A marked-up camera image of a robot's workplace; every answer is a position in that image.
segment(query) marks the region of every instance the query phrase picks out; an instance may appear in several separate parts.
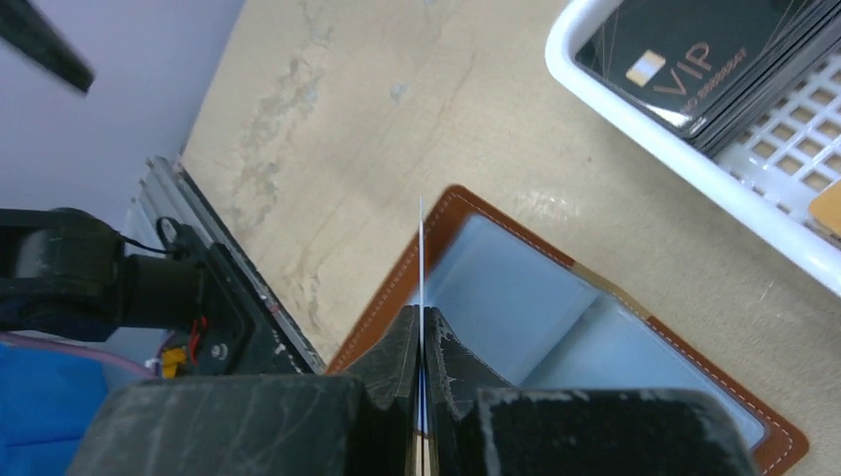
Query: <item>gray wall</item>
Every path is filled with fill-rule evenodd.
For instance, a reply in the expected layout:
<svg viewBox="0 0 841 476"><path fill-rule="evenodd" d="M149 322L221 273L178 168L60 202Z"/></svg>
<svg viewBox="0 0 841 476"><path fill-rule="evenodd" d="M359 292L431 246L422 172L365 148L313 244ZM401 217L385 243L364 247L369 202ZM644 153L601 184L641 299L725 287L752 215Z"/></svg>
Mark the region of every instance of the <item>gray wall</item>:
<svg viewBox="0 0 841 476"><path fill-rule="evenodd" d="M0 44L0 207L120 229L152 155L183 147L243 0L36 0L96 70L80 96Z"/></svg>

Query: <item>wooden table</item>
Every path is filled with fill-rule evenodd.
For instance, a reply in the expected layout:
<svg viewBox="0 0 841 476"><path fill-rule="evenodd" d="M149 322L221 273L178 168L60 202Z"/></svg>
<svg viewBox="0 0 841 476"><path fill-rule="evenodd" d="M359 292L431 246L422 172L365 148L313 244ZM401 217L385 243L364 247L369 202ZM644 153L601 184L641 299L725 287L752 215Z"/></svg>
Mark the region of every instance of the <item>wooden table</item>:
<svg viewBox="0 0 841 476"><path fill-rule="evenodd" d="M841 464L830 292L546 71L550 0L250 0L183 162L329 360L462 183L616 282Z"/></svg>

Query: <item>red wire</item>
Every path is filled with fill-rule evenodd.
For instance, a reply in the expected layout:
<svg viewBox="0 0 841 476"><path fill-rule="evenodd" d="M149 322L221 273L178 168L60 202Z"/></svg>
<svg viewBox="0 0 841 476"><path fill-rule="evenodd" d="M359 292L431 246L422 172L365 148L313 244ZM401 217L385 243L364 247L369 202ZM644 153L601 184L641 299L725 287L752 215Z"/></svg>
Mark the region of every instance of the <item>red wire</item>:
<svg viewBox="0 0 841 476"><path fill-rule="evenodd" d="M189 333L189 342L187 344L187 350L189 351L189 360L192 362L192 365L198 366L198 363L195 361L195 348L198 346L198 341L201 338L201 332L203 332L207 328L207 317L201 317L201 329L198 329L198 319L196 319L192 323L192 331Z"/></svg>

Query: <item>brown leather card holder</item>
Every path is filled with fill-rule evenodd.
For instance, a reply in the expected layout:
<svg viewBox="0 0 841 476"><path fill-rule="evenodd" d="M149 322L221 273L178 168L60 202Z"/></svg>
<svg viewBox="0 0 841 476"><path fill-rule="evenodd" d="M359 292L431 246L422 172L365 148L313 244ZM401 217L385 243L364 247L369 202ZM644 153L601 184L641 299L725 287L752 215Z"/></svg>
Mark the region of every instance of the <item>brown leather card holder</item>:
<svg viewBox="0 0 841 476"><path fill-rule="evenodd" d="M426 305L507 380L531 388L689 388L722 404L762 474L808 451L803 433L638 302L466 188L448 188L424 227ZM383 335L418 292L416 235L328 373Z"/></svg>

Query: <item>white plastic basket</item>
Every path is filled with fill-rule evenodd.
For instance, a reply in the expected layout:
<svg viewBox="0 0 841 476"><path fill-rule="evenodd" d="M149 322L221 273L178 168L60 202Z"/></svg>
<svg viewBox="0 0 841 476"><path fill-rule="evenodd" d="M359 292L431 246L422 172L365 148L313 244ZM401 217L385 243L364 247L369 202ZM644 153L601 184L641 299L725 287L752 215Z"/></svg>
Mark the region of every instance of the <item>white plastic basket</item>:
<svg viewBox="0 0 841 476"><path fill-rule="evenodd" d="M580 69L575 53L621 0L573 0L546 41L551 75L619 130L841 297L841 251L807 206L841 179L841 54L714 160Z"/></svg>

